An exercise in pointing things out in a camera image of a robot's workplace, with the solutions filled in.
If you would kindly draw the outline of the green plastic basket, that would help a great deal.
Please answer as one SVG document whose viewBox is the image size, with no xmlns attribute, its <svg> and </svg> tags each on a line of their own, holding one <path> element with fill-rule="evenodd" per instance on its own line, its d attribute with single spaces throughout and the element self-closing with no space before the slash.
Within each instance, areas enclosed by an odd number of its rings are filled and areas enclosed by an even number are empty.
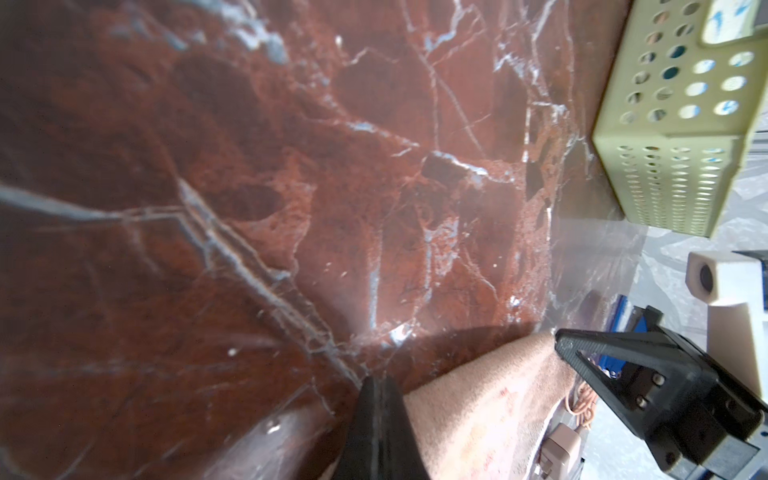
<svg viewBox="0 0 768 480">
<path fill-rule="evenodd" d="M 767 93 L 767 28 L 708 45 L 711 1 L 637 1 L 592 141 L 626 219 L 709 237 Z"/>
</svg>

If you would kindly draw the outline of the teal patterned towel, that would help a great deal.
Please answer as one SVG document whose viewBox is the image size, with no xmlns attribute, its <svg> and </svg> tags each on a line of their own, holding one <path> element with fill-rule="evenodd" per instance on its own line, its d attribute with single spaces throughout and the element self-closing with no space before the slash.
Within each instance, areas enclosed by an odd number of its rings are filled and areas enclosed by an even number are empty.
<svg viewBox="0 0 768 480">
<path fill-rule="evenodd" d="M 760 0 L 713 0 L 707 10 L 702 41 L 708 45 L 738 40 L 754 33 Z"/>
</svg>

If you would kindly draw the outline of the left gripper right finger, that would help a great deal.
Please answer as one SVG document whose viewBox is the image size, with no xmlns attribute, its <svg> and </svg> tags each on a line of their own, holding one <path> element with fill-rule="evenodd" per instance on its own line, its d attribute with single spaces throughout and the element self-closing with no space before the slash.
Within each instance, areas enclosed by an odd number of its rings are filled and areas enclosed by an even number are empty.
<svg viewBox="0 0 768 480">
<path fill-rule="evenodd" d="M 429 479 L 403 395 L 392 378 L 376 382 L 376 479 Z"/>
</svg>

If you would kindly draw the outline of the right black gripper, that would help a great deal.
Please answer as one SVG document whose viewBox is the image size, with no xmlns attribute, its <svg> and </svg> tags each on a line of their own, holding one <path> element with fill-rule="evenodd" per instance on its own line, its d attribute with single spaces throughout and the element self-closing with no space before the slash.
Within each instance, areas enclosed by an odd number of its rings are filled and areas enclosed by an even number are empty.
<svg viewBox="0 0 768 480">
<path fill-rule="evenodd" d="M 764 479 L 767 406 L 643 309 L 634 332 L 560 329 L 555 350 L 673 479 Z"/>
</svg>

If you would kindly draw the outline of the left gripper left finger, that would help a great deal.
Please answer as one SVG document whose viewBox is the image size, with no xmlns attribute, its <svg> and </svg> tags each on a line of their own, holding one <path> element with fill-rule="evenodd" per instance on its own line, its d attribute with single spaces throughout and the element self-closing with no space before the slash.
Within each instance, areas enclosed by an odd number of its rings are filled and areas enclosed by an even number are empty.
<svg viewBox="0 0 768 480">
<path fill-rule="evenodd" d="M 377 380 L 373 377 L 363 382 L 332 478 L 377 478 Z"/>
</svg>

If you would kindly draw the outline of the red patterned towel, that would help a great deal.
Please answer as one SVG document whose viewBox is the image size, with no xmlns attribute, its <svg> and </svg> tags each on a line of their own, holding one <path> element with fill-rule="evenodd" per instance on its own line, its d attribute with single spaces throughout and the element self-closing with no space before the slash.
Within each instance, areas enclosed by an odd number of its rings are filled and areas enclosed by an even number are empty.
<svg viewBox="0 0 768 480">
<path fill-rule="evenodd" d="M 574 372 L 551 333 L 503 345 L 402 394 L 429 479 L 524 479 Z"/>
</svg>

